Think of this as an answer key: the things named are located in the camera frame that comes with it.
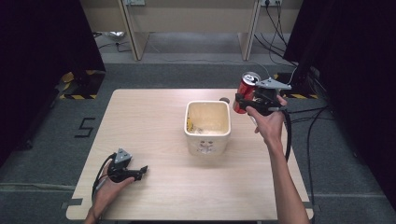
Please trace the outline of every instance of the wooden table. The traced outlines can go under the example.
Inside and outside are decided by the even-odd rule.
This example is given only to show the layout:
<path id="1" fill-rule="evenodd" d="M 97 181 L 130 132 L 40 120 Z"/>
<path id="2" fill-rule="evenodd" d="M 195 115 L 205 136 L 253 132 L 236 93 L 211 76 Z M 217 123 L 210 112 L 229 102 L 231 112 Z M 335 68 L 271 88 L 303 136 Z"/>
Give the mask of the wooden table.
<path id="1" fill-rule="evenodd" d="M 128 169 L 148 165 L 108 208 L 110 220 L 269 220 L 276 219 L 271 166 L 266 145 L 247 115 L 231 109 L 232 131 L 217 157 L 192 156 L 183 132 L 189 101 L 227 97 L 236 90 L 117 90 L 93 142 L 67 217 L 82 220 L 92 205 L 92 183 L 104 160 L 119 147 L 133 155 Z M 286 131 L 282 141 L 286 145 Z M 293 151 L 291 176 L 309 202 Z M 312 209 L 307 209 L 309 217 Z"/>

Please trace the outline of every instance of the gray carpet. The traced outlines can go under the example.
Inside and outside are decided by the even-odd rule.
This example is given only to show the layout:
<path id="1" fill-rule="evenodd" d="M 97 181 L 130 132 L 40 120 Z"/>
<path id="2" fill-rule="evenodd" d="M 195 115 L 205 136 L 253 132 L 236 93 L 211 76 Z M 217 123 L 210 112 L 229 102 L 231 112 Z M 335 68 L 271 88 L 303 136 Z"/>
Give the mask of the gray carpet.
<path id="1" fill-rule="evenodd" d="M 267 69 L 270 74 L 292 71 L 287 66 L 267 66 Z M 265 70 L 258 65 L 106 64 L 106 70 L 95 100 L 56 100 L 35 134 L 34 147 L 14 151 L 0 169 L 0 223 L 76 223 L 65 217 L 64 203 L 72 197 L 114 90 L 236 90 L 246 71 L 265 77 Z M 290 111 L 327 104 L 324 100 L 307 99 L 289 99 L 289 102 Z M 306 140 L 311 118 L 317 112 L 291 115 L 292 146 L 309 195 Z M 85 121 L 85 126 L 93 127 L 91 135 L 76 138 L 75 135 L 87 133 L 78 129 L 84 118 L 94 118 Z M 316 223 L 396 223 L 395 211 L 368 167 L 354 156 L 342 126 L 330 110 L 320 115 L 310 134 Z"/>

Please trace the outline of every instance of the red label on can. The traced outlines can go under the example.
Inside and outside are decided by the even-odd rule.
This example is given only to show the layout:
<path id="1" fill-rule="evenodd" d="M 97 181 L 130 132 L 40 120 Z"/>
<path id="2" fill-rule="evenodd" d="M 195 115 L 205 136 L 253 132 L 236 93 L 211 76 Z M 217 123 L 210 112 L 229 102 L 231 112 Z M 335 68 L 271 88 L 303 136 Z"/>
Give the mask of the red label on can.
<path id="1" fill-rule="evenodd" d="M 242 75 L 241 83 L 237 93 L 244 95 L 245 100 L 253 100 L 254 90 L 256 89 L 256 82 L 261 80 L 260 76 L 253 72 L 247 72 Z M 239 103 L 233 102 L 233 110 L 238 114 L 245 114 L 247 111 L 240 108 Z"/>

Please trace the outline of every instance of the black curtain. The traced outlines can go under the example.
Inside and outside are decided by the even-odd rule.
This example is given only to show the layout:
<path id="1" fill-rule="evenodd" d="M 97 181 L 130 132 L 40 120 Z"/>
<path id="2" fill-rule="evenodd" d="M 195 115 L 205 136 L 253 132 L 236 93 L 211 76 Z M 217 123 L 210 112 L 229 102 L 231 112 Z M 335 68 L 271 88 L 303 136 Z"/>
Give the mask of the black curtain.
<path id="1" fill-rule="evenodd" d="M 105 67 L 78 0 L 2 0 L 0 32 L 3 164 L 62 75 Z"/>
<path id="2" fill-rule="evenodd" d="M 302 77 L 320 71 L 347 138 L 396 209 L 395 11 L 390 0 L 304 0 L 284 57 L 302 63 Z"/>

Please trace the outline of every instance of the power outlet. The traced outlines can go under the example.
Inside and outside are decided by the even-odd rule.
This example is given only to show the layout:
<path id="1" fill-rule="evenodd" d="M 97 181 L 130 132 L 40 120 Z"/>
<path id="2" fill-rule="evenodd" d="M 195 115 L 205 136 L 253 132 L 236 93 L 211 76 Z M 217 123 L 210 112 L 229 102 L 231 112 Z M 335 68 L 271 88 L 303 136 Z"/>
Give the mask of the power outlet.
<path id="1" fill-rule="evenodd" d="M 262 7 L 265 7 L 265 1 L 266 0 L 262 0 Z M 270 2 L 268 7 L 282 6 L 282 0 L 268 0 L 268 2 Z"/>
<path id="2" fill-rule="evenodd" d="M 124 0 L 126 6 L 145 6 L 145 0 Z"/>

